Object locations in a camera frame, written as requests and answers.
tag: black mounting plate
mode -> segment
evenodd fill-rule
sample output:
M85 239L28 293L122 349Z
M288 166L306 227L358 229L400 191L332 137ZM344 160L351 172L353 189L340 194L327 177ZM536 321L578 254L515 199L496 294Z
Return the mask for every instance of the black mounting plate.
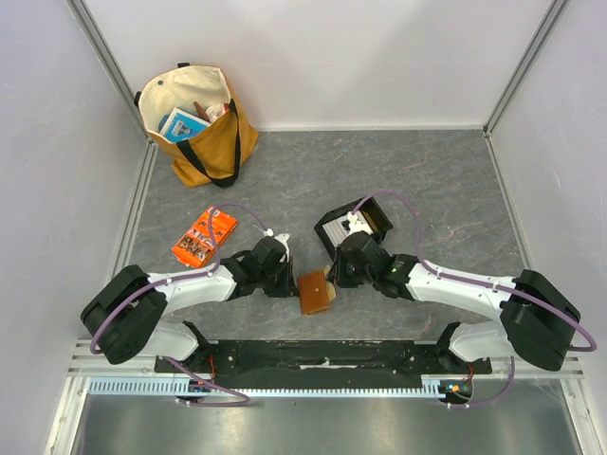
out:
M434 344L396 340L221 340L209 345L215 381L232 389L391 389L419 388L422 374L468 374L468 365L447 371ZM304 368L356 365L356 368ZM184 362L194 373L210 373L207 358ZM490 374L489 360L473 363L475 374ZM157 373L177 373L157 358Z

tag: black bag handle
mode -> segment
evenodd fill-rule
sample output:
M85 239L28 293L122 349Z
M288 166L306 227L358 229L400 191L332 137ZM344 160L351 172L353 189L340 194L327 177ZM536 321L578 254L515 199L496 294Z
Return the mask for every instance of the black bag handle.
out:
M204 174L209 178L209 180L213 183L213 185L218 186L219 188L227 188L231 187L238 175L240 174L240 157L241 157L241 144L240 144L240 119L238 118L238 109L236 108L236 102L234 99L230 100L230 110L236 116L236 143L234 145L234 173L229 177L225 178L214 178L211 177L207 170L205 169L204 164L198 158L198 155L192 148L190 141L188 139L180 140L177 142L177 147L181 151L181 153L185 156L185 158L192 164L197 171Z

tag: white wall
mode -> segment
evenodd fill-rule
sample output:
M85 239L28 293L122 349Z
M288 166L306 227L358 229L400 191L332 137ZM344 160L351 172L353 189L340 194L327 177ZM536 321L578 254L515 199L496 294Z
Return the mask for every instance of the white wall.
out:
M86 0L134 91L222 66L272 129L482 125L550 0Z
M67 5L0 6L2 453L41 453L144 139Z
M607 424L607 3L570 2L494 135L533 266L580 309Z

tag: red wire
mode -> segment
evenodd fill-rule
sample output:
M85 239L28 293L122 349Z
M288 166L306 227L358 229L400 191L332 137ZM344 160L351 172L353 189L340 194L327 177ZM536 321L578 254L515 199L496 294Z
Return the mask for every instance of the red wire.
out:
M211 380L215 380L215 364L212 361L212 355L209 357L209 362L211 363Z
M474 377L474 366L471 363L469 363L468 366L470 368L470 374L468 376L468 379L466 379L466 382L464 383L465 385L471 383L472 378Z

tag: gray marble floor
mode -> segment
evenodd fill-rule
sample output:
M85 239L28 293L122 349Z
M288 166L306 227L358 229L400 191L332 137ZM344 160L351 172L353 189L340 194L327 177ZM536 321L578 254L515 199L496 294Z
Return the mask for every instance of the gray marble floor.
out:
M523 268L497 177L480 131L365 131L261 134L231 188L186 189L171 160L157 157L131 257L149 272L183 267L171 248L211 204L236 201L255 209L275 232L291 234L295 274L329 264L314 225L329 210L378 189L406 194L423 225L428 259L450 268L518 275ZM398 201L379 197L395 229L383 246L414 253L414 223ZM222 247L230 255L260 238L244 212ZM384 298L371 286L340 289L331 309L303 317L297 298L261 291L175 314L210 338L436 339L445 325L480 317L438 303Z

